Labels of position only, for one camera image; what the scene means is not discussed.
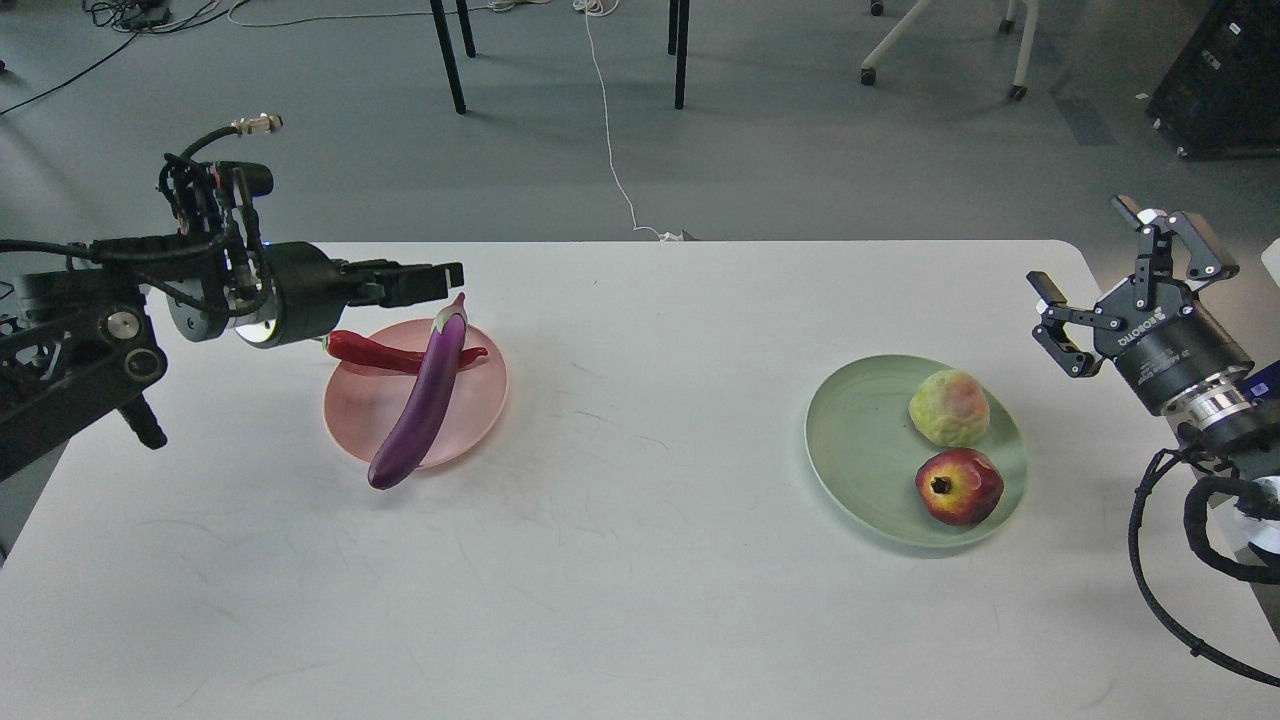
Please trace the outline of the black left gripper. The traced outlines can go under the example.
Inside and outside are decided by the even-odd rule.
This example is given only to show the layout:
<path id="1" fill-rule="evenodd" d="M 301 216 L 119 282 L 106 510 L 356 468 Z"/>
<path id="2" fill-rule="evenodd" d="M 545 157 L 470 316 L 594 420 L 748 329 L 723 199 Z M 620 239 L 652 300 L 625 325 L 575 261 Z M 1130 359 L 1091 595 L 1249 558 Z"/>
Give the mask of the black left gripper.
<path id="1" fill-rule="evenodd" d="M 236 333 L 256 348 L 314 340 L 335 329 L 348 306 L 407 307 L 447 300 L 465 284 L 462 263 L 387 268 L 381 259 L 330 259 L 303 242 L 265 247 L 270 270 L 266 302 L 236 323 Z"/>

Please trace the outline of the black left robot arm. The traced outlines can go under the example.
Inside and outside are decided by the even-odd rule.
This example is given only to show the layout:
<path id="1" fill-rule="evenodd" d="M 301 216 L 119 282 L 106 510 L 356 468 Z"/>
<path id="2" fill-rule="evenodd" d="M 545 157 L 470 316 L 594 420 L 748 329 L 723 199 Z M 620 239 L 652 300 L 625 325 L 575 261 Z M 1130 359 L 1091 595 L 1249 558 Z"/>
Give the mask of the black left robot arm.
<path id="1" fill-rule="evenodd" d="M 458 263 L 347 261 L 306 242 L 264 240 L 255 200 L 274 187 L 250 161 L 197 161 L 236 136 L 271 133 L 282 118 L 242 118 L 169 154 L 159 190 L 170 234 L 58 245 L 4 240 L 4 252 L 45 252 L 67 268 L 18 277 L 17 316 L 3 318 L 3 477 L 10 478 L 110 413 L 148 448 L 166 437 L 145 398 L 168 360 L 146 310 L 157 290 L 177 329 L 204 342 L 234 331 L 256 348 L 319 340 L 347 307 L 408 307 L 465 282 Z"/>

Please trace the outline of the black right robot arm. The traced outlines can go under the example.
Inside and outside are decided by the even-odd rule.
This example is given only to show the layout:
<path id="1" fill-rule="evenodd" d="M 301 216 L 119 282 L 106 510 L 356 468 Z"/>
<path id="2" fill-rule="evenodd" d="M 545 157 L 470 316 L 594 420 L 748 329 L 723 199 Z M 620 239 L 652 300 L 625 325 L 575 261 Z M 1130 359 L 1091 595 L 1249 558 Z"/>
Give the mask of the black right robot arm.
<path id="1" fill-rule="evenodd" d="M 1140 557 L 1146 506 L 1176 465 L 1194 470 L 1181 524 L 1206 566 L 1254 585 L 1277 584 L 1277 397 L 1245 387 L 1254 361 L 1201 300 L 1201 291 L 1239 266 L 1196 213 L 1142 208 L 1115 195 L 1115 211 L 1138 233 L 1130 275 L 1091 307 L 1073 307 L 1044 272 L 1027 277 L 1039 296 L 1033 338 L 1071 378 L 1111 363 L 1142 406 L 1174 424 L 1176 446 L 1149 460 L 1135 491 L 1126 551 L 1140 596 L 1188 651 L 1265 685 L 1277 678 L 1215 648 L 1156 598 Z"/>

